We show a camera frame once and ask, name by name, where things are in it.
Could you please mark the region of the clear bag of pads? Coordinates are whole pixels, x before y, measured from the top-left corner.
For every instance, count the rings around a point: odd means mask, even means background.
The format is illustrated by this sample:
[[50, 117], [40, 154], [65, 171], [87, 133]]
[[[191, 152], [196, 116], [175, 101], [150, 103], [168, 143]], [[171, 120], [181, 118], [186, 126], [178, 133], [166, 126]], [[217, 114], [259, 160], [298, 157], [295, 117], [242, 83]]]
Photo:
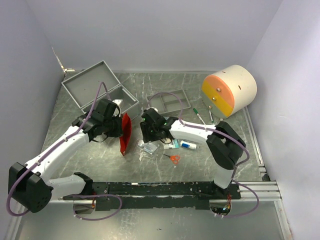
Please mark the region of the clear bag of pads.
[[145, 155], [145, 153], [152, 155], [158, 149], [158, 146], [156, 144], [151, 142], [145, 143], [142, 139], [138, 141], [137, 146], [140, 148], [140, 155], [139, 155], [140, 162], [142, 161], [142, 158]]

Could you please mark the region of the red first aid pouch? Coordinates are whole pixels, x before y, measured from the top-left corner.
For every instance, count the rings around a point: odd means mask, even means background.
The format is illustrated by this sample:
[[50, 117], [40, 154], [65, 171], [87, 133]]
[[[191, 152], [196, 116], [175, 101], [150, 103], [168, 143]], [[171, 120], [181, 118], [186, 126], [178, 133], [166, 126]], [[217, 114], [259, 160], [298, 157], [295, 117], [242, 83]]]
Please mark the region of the red first aid pouch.
[[119, 138], [120, 153], [124, 156], [132, 134], [132, 121], [127, 113], [122, 116], [122, 136]]

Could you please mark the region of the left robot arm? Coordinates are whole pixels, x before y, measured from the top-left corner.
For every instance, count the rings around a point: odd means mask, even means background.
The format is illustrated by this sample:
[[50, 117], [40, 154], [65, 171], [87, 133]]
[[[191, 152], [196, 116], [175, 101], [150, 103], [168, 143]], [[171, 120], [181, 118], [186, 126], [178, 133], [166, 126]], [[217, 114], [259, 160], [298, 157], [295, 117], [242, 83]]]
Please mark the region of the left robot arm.
[[81, 172], [69, 177], [52, 179], [53, 173], [68, 160], [72, 154], [96, 137], [121, 137], [122, 115], [121, 99], [102, 99], [93, 111], [77, 117], [67, 131], [50, 147], [25, 164], [14, 163], [9, 169], [7, 211], [11, 199], [16, 200], [28, 211], [37, 213], [51, 199], [77, 195], [89, 199], [93, 193], [93, 180]]

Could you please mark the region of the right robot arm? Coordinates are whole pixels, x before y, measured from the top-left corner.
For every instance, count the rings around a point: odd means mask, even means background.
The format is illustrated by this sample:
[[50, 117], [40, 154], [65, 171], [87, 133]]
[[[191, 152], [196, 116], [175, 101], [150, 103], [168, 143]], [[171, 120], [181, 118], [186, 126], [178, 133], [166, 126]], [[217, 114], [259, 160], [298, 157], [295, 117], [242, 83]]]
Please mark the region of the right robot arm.
[[177, 117], [165, 118], [153, 108], [145, 110], [141, 117], [140, 128], [146, 143], [177, 139], [206, 144], [218, 165], [212, 193], [218, 199], [229, 194], [238, 166], [248, 161], [250, 154], [245, 142], [227, 122], [195, 124]]

